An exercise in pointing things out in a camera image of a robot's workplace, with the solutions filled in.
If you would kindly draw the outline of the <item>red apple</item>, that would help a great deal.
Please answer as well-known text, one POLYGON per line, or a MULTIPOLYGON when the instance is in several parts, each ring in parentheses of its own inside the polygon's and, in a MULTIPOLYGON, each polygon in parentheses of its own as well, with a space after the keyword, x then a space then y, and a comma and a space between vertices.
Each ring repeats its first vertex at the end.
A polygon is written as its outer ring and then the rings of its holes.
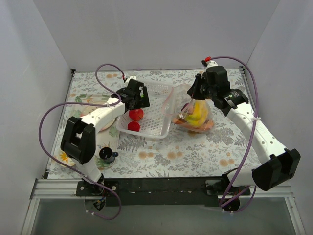
POLYGON ((142 109, 134 109, 129 111, 129 117, 132 121, 140 121, 144 116, 142 109))

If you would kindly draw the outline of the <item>clear zip top bag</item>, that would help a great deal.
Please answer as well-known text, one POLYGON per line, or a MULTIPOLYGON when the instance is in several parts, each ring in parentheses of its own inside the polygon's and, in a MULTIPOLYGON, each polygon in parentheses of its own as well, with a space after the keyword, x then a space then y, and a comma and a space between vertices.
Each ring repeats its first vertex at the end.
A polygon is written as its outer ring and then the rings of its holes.
POLYGON ((163 103, 162 113, 170 121, 187 130, 204 133, 214 127, 213 115, 206 100, 195 100, 187 91, 188 84, 181 84, 171 89, 163 103))

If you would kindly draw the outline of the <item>red strawberry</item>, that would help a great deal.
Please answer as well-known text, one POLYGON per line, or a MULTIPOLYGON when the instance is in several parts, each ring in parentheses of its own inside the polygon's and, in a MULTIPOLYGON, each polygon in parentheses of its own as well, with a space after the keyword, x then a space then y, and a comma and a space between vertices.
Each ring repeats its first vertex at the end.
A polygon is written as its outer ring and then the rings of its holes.
POLYGON ((139 132, 140 131, 140 124, 136 121, 132 121, 132 122, 128 123, 127 128, 130 131, 139 132))

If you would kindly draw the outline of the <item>yellow banana bunch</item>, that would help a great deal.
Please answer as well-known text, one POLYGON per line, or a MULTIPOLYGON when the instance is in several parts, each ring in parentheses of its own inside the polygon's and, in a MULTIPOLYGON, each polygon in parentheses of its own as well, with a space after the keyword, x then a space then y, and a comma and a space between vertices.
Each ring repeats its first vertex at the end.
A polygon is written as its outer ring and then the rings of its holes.
POLYGON ((208 107, 205 100, 194 100, 190 102, 193 104, 194 111, 193 113, 187 113, 184 118, 193 127, 199 127, 203 125, 208 117, 208 107))

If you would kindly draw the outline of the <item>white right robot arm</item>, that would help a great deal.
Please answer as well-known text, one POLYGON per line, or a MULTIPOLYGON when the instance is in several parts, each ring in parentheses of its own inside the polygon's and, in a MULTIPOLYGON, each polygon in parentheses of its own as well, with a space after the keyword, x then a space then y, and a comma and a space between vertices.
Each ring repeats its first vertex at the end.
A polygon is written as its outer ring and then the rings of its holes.
POLYGON ((222 191, 234 194, 240 186, 257 186, 263 191, 291 179, 300 161, 296 149, 287 149, 255 117, 248 98, 239 89, 232 89, 227 71, 222 66, 207 65, 202 74, 197 74, 194 84, 187 94, 197 100, 207 98, 216 108, 231 120, 247 139, 252 139, 253 147, 260 165, 257 168, 238 168, 223 175, 222 191))

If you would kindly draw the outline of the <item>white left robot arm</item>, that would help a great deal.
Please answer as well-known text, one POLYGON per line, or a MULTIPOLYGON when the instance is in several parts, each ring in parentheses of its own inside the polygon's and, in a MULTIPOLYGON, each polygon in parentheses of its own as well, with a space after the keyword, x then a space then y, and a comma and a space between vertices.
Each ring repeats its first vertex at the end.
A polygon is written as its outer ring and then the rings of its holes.
POLYGON ((87 190, 94 196, 104 190, 104 179, 97 168, 94 155, 96 135, 110 121, 129 110, 150 106, 147 87, 143 82, 129 78, 126 87, 113 92, 106 103, 83 117, 70 117, 61 141, 61 150, 75 162, 79 174, 88 182, 87 190))

